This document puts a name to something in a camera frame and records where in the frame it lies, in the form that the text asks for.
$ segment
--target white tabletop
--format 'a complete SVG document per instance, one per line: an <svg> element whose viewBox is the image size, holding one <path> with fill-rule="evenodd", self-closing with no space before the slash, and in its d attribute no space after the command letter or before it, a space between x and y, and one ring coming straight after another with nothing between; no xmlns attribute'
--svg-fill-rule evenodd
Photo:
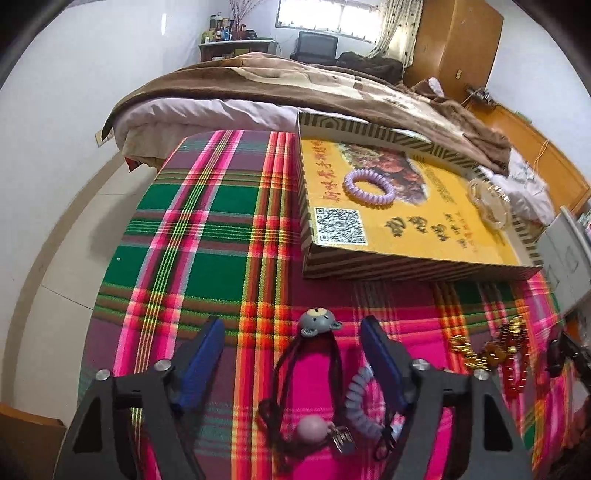
<svg viewBox="0 0 591 480"><path fill-rule="evenodd" d="M206 45L240 45L241 43L277 43L275 40L225 40L225 41L211 41L207 43L200 43L199 46Z"/></svg>

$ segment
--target window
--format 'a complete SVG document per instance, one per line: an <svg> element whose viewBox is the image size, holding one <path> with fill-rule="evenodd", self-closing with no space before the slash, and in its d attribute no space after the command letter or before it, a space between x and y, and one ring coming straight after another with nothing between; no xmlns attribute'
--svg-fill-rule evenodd
<svg viewBox="0 0 591 480"><path fill-rule="evenodd" d="M347 0L280 0L277 27L338 33L375 43L380 20L376 5Z"/></svg>

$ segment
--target purple spiral hair tie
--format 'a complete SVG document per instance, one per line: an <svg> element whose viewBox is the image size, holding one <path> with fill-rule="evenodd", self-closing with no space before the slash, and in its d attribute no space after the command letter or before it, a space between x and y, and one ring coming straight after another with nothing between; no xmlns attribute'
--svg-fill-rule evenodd
<svg viewBox="0 0 591 480"><path fill-rule="evenodd" d="M359 180L365 180L373 183L386 193L383 195L376 195L374 193L365 192L355 185L355 182ZM367 203L369 205L390 205L396 198L396 190L390 181L383 175L380 175L379 173L376 173L368 168L363 170L353 170L345 175L343 188L355 199L358 199L361 202Z"/></svg>

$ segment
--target blue gripper pad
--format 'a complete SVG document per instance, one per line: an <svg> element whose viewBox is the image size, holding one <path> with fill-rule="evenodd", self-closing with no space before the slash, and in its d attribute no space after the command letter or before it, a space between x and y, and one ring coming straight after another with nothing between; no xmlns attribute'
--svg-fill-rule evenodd
<svg viewBox="0 0 591 480"><path fill-rule="evenodd" d="M175 411L197 408L224 346L223 321L210 316L197 336L182 344L172 358L168 398Z"/></svg>
<svg viewBox="0 0 591 480"><path fill-rule="evenodd" d="M361 320L361 345L386 405L404 414L417 396L411 376L412 357L403 344L388 338L373 315Z"/></svg>

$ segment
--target power outlet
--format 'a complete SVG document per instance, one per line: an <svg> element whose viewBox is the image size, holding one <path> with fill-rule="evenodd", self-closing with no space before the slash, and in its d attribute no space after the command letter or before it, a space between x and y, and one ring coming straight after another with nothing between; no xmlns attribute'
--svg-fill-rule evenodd
<svg viewBox="0 0 591 480"><path fill-rule="evenodd" d="M99 130L97 133L95 133L96 145L99 146L99 147L102 147L103 144L105 144L111 138L113 138L115 136L115 132L113 132L113 129L111 128L111 131L109 132L109 135L107 135L107 138L105 138L104 140L101 139L102 135L103 135L103 131L102 130Z"/></svg>

